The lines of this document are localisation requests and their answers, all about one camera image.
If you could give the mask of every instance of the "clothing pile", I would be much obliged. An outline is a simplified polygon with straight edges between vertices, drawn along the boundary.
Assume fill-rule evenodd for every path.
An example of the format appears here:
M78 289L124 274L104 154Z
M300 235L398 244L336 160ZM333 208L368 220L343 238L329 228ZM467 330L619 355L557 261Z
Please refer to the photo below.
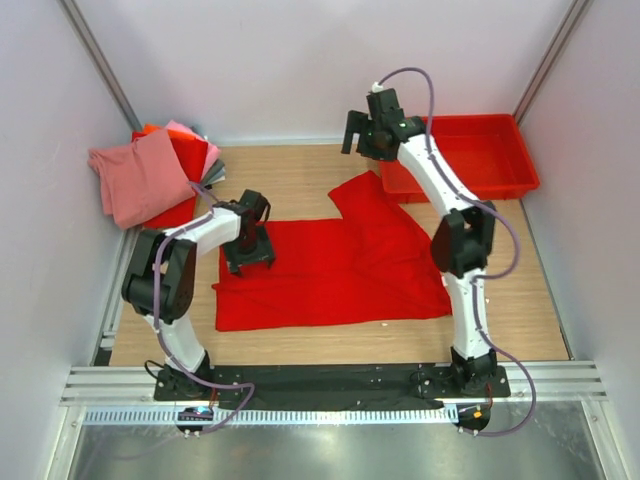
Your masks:
M89 166L100 176L105 215L120 228L170 228L193 219L195 192L189 181L210 186L224 180L220 149L194 129L171 121L145 125L131 143L89 150Z

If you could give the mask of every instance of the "black mounting plate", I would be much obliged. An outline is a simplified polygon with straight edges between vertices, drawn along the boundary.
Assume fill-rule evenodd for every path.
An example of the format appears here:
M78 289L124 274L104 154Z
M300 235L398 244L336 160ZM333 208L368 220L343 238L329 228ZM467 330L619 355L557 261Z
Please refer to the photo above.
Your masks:
M219 366L216 383L251 382L256 385L249 410L342 411L422 410L441 408L439 399L511 395L504 367L474 388L460 389L449 365L300 365ZM219 392L221 408L234 409L248 390Z

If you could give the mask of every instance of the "red garment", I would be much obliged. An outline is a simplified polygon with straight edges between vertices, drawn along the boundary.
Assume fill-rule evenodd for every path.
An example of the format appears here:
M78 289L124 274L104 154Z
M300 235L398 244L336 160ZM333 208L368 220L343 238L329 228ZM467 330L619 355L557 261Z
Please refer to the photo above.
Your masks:
M271 269L242 267L220 254L216 328L255 330L434 318L451 313L431 240L380 179L367 172L332 190L340 219L266 224L276 253Z
M133 132L131 140L146 136L146 133ZM202 178L202 170L207 157L207 149L209 145L196 138L188 139L182 137L171 136L171 145L176 152L180 166L184 170L185 175L192 182L199 183ZM184 223L193 220L193 214L196 209L197 195L188 198L182 203L166 210L160 215L144 222L147 228L170 228L178 227Z

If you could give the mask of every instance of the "metal table surface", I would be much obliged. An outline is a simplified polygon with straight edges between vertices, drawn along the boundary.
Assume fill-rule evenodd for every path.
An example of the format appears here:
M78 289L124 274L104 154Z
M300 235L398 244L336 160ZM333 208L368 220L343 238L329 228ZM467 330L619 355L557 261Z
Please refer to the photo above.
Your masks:
M527 402L495 404L490 429L515 425L527 409ZM136 460L112 458L143 452L176 432L172 426L83 426L69 478L606 478L577 401L540 403L523 430L498 439L459 434L447 424L232 427L173 440Z

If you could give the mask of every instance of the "folded cloth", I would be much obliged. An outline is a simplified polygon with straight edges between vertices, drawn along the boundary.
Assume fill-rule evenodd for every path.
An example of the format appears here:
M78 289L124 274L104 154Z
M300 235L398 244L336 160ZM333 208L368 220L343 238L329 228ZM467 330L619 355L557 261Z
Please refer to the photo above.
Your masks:
M216 329L340 325L434 318L451 305L431 241L372 172L329 193L342 219L266 224L276 253L229 273L220 254Z
M214 180L217 180L220 177L223 177L225 174L224 162L218 158L216 163L214 163L211 168L202 175L202 180L200 183L202 185L209 185L213 183Z
M146 134L133 132L132 139L144 137ZM189 136L173 136L169 132L171 145L173 146L180 166L187 176L188 180L198 183L202 176L204 161L207 155L207 142L203 142L194 137ZM196 209L196 197L191 197L184 202L171 207L146 222L144 226L147 228L171 228L183 225L193 219Z
M157 125L145 125L144 126L144 133L151 133L154 132L155 130L158 130L160 128L163 127L159 127ZM204 175L209 171L209 169L212 167L212 165L216 162L216 160L218 159L218 157L220 156L220 149L218 147L216 147L213 143L208 142L207 140L205 140L203 137L201 137L200 135L198 135L196 132L194 132L192 129L190 129L189 127L187 127L186 125L183 125L181 123L178 123L174 120L171 120L169 123L167 123L164 128L166 128L167 130L169 130L169 135L172 138L197 138L198 140L201 140L203 142L207 142L207 145L209 146L207 149L207 156L205 158L204 161L204 169L202 171L202 177L200 177L197 180L194 180L196 182L199 182L200 180L202 180L204 178Z
M89 150L100 175L102 209L122 229L139 225L193 197L166 130L129 145Z
M209 148L207 150L207 158L204 161L204 170L202 172L203 175L209 171L211 166L216 162L216 160L220 156L220 149L218 147L216 147L213 143L205 140L203 137L195 133L192 129L190 129L186 125L183 125L174 120L171 120L169 123L167 123L165 128L169 130L173 130L174 132L192 133L198 140L202 140L203 142L208 143Z

